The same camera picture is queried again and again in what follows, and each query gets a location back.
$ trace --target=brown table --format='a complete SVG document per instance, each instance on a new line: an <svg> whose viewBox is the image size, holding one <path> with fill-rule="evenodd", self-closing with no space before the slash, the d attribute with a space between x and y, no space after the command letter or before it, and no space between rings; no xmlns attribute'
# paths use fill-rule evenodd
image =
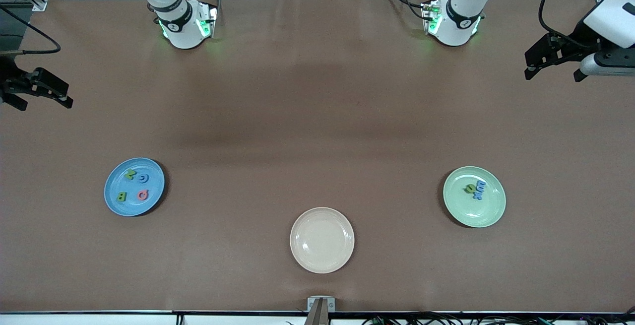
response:
<svg viewBox="0 0 635 325"><path fill-rule="evenodd" d="M491 0L444 47L388 0L227 0L216 40L172 48L144 1L51 1L62 45L18 59L70 83L66 110L2 111L0 310L624 311L635 300L635 85L576 64L525 81L539 0ZM549 0L570 31L591 0ZM27 34L27 48L46 45ZM108 210L123 160L165 167L148 215ZM489 228L440 199L463 165L508 196ZM341 270L293 259L293 221L343 212Z"/></svg>

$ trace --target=white plate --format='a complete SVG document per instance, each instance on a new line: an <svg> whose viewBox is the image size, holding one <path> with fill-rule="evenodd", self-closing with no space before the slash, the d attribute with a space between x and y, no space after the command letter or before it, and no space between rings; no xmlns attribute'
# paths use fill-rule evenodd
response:
<svg viewBox="0 0 635 325"><path fill-rule="evenodd" d="M291 228L291 252L313 273L331 273L346 264L353 253L351 223L337 210L317 207L304 212Z"/></svg>

